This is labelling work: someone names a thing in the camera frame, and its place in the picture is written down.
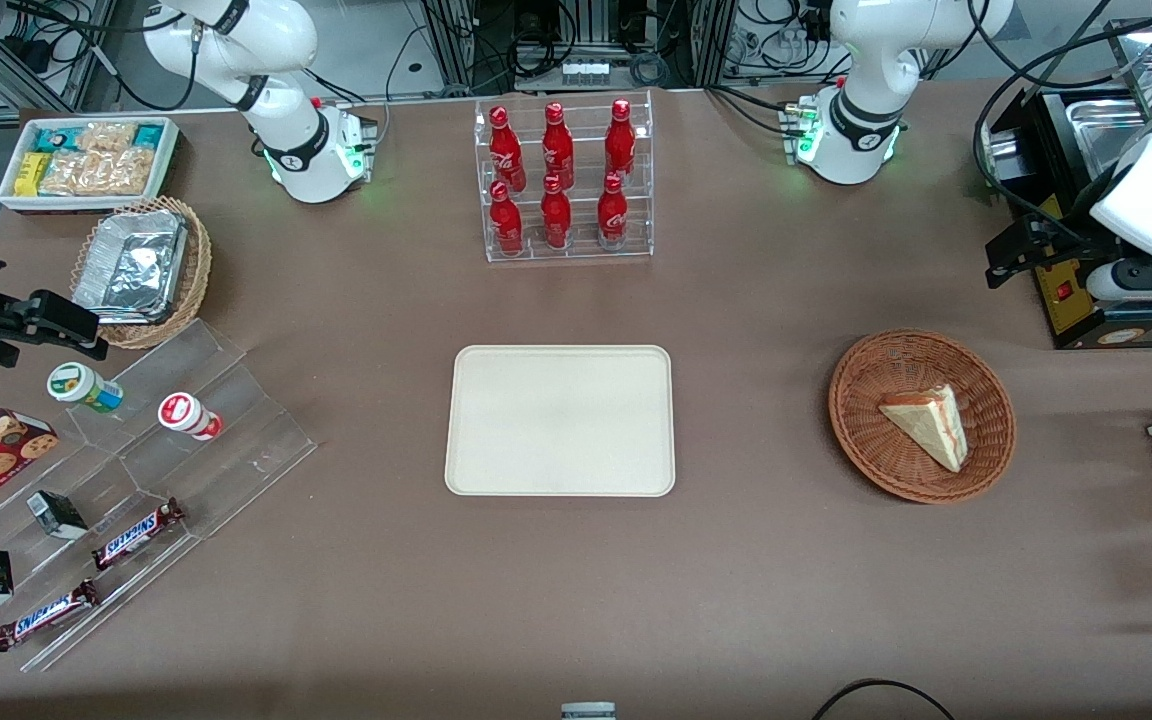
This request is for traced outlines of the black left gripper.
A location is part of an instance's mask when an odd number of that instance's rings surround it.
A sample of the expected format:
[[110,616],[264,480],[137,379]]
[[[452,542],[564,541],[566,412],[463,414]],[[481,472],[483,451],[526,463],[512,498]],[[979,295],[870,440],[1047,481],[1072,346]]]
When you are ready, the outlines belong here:
[[1051,247],[1048,264],[1076,259],[1091,268],[1107,266],[1111,281],[1128,291],[1152,291],[1152,255],[1124,240],[1108,241],[1106,232],[1091,238],[1074,240],[1055,220],[1039,214],[1023,214],[1007,228],[1007,247],[986,247],[986,283],[990,290],[1011,278],[1043,265]]

